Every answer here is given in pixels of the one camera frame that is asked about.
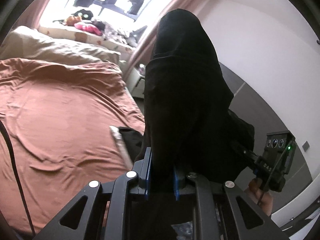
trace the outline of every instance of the pink curtain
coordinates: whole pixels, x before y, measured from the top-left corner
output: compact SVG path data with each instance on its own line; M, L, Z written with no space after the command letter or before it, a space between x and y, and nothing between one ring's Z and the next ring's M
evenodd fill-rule
M23 25L30 29L38 29L40 18L49 1L50 0L34 0L20 15L12 28L15 29L16 27Z
M196 8L203 4L206 0L172 0L160 13L157 20L154 22L151 28L147 28L138 46L131 58L129 59L129 68L126 73L124 73L124 80L129 76L132 68L138 64L147 64L150 61L151 53L153 49L154 42L156 40L156 31L160 19L167 13L175 9L185 9L192 13L195 12Z

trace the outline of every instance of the silver screw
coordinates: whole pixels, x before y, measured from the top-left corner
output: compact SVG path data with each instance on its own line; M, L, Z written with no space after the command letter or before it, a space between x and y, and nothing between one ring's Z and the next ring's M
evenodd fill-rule
M128 178L134 178L137 176L137 173L135 171L128 171L126 175Z
M97 180L90 181L89 186L90 187L97 187L97 186L99 186L99 181L97 181Z
M226 185L226 187L228 187L228 188L233 188L233 187L235 186L235 184L234 184L232 181L230 181L230 180L226 181L225 185Z
M188 177L191 179L195 179L196 177L198 177L198 174L196 174L195 172L189 172Z

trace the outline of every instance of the pink bed sheet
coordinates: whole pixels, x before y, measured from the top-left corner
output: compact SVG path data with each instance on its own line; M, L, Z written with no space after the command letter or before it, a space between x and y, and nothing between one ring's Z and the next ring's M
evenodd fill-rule
M0 118L11 136L37 232L88 182L111 181L126 172L110 125L144 131L144 117L113 63L0 61ZM0 210L8 223L30 233L3 138L0 188Z

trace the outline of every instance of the beige pillow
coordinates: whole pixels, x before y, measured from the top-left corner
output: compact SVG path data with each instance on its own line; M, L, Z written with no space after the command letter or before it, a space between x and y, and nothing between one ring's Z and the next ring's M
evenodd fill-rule
M36 30L19 26L0 46L0 60L38 59L65 65L97 62L119 64L120 53L104 47L65 39L53 39Z

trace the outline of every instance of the hand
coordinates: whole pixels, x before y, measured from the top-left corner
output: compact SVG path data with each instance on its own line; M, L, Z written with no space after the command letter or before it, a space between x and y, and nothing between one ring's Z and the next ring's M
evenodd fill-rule
M248 194L248 196L253 200L253 202L257 203L259 198L261 197L261 194L263 191L259 189L261 186L262 180L261 179L253 179L249 183L249 187L244 191L245 193ZM270 192L265 192L261 203L260 203L260 208L262 209L267 216L271 215L272 212L272 205L273 205L273 197L270 194Z

